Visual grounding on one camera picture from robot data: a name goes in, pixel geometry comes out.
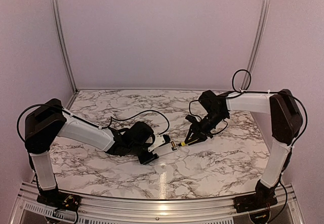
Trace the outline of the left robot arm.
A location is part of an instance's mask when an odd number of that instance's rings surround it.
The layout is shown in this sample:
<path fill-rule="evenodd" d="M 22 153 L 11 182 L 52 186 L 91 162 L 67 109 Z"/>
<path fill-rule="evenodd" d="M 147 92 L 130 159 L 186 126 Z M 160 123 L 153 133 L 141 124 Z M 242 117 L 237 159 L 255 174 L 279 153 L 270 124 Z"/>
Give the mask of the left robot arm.
<path fill-rule="evenodd" d="M 18 118 L 25 119 L 24 134 L 18 136 L 29 154 L 39 193 L 53 206 L 64 202 L 49 153 L 55 138 L 72 139 L 113 156 L 136 156 L 141 164 L 157 159 L 154 150 L 165 143 L 163 136 L 155 135 L 145 122 L 138 121 L 132 127 L 120 130 L 101 127 L 67 111 L 58 99 L 32 105 Z"/>

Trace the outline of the yellow handled screwdriver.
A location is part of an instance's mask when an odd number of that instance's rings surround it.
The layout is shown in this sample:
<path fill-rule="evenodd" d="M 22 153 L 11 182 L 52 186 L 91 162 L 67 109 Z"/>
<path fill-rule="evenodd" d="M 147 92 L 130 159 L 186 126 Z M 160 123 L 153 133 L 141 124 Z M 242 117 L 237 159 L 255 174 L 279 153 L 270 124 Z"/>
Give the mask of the yellow handled screwdriver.
<path fill-rule="evenodd" d="M 178 144 L 178 147 L 184 147 L 184 146 L 190 146 L 190 145 L 193 145 L 193 144 L 196 144 L 198 143 L 198 140 L 194 140 L 194 141 L 190 141 L 190 142 L 181 142 Z"/>

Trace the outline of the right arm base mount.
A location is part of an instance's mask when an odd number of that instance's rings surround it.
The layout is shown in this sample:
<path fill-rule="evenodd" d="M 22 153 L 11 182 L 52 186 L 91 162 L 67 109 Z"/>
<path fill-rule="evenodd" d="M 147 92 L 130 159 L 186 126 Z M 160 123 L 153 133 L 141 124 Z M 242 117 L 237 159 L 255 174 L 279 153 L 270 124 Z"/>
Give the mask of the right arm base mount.
<path fill-rule="evenodd" d="M 278 186 L 277 182 L 273 187 L 268 188 L 259 180 L 255 186 L 255 193 L 234 198 L 234 208 L 237 213 L 246 211 L 253 211 L 261 208 L 270 207 L 278 203 L 275 196 L 275 188 Z"/>

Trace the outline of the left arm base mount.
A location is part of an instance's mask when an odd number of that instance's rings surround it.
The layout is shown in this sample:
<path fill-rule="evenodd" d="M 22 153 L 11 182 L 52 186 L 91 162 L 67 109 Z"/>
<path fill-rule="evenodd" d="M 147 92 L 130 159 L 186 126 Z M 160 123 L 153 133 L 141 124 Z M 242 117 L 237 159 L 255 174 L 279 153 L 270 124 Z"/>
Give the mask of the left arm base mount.
<path fill-rule="evenodd" d="M 78 211 L 81 200 L 79 195 L 61 192 L 58 186 L 50 190 L 43 190 L 39 185 L 37 188 L 39 190 L 38 203 L 55 207 L 58 210 Z"/>

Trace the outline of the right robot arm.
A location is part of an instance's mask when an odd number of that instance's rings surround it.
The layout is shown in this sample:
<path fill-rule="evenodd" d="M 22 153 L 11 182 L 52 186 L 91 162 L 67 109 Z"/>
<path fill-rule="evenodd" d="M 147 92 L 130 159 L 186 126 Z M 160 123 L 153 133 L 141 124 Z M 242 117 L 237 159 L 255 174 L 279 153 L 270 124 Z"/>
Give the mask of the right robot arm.
<path fill-rule="evenodd" d="M 272 147 L 261 179 L 251 196 L 251 204 L 261 208 L 270 200 L 270 194 L 278 185 L 281 174 L 289 163 L 294 142 L 305 118 L 302 117 L 297 99 L 288 89 L 276 93 L 251 93 L 228 91 L 216 95 L 211 90 L 205 91 L 198 102 L 206 110 L 207 115 L 201 120 L 189 114 L 186 120 L 191 123 L 188 134 L 181 146 L 193 145 L 212 138 L 213 129 L 223 120 L 228 119 L 231 111 L 248 111 L 264 113 L 271 117 Z"/>

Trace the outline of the white remote control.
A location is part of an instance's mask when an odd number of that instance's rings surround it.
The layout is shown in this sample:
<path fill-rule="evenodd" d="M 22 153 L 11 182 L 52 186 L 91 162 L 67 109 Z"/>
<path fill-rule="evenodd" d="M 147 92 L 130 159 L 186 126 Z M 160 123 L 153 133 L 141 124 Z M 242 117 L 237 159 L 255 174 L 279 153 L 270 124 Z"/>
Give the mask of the white remote control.
<path fill-rule="evenodd" d="M 160 146 L 154 150 L 154 153 L 157 153 L 159 157 L 174 153 L 176 151 L 172 151 L 170 142 L 163 146 Z"/>

